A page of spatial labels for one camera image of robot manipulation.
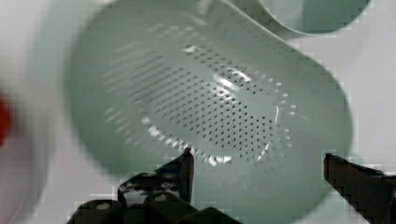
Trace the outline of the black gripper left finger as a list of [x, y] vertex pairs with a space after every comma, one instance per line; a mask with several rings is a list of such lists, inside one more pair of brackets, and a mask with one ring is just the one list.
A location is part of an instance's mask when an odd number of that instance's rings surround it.
[[134, 175], [118, 187], [118, 201], [126, 208], [142, 203], [154, 193], [167, 192], [191, 202], [194, 156], [186, 147], [181, 155], [153, 172]]

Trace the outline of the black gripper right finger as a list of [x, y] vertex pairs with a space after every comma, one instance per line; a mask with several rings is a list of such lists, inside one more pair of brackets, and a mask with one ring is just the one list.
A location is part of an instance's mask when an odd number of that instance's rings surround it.
[[325, 180], [370, 224], [395, 224], [395, 176], [327, 153]]

